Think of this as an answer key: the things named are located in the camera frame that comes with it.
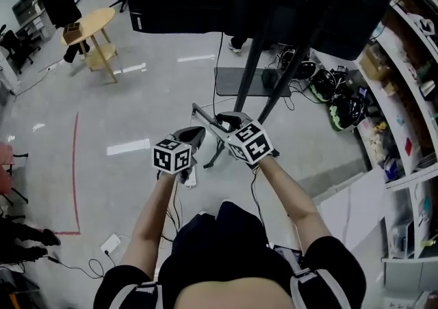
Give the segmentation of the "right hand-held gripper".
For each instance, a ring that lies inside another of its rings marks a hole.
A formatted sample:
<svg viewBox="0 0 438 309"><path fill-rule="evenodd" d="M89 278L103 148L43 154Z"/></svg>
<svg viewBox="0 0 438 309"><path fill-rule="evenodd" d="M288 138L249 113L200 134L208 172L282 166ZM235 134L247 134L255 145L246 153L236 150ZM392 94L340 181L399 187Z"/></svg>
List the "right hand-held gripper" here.
<svg viewBox="0 0 438 309"><path fill-rule="evenodd" d="M252 122L246 113L226 111L217 115L219 123L226 122L230 127L243 127L231 133L218 123L210 123L209 130L222 142L227 142L231 154L240 161L249 165L257 163L274 151L266 130L259 122Z"/></svg>

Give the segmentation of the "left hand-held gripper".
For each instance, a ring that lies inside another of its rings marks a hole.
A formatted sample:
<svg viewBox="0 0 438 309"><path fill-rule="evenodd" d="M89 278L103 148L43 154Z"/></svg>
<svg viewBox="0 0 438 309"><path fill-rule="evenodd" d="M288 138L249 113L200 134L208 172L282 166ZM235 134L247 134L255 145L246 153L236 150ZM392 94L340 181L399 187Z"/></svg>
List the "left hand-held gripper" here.
<svg viewBox="0 0 438 309"><path fill-rule="evenodd" d="M160 173L174 175L186 183L197 160L194 154L205 138L203 126L190 126L167 135L153 146L153 167Z"/></svg>

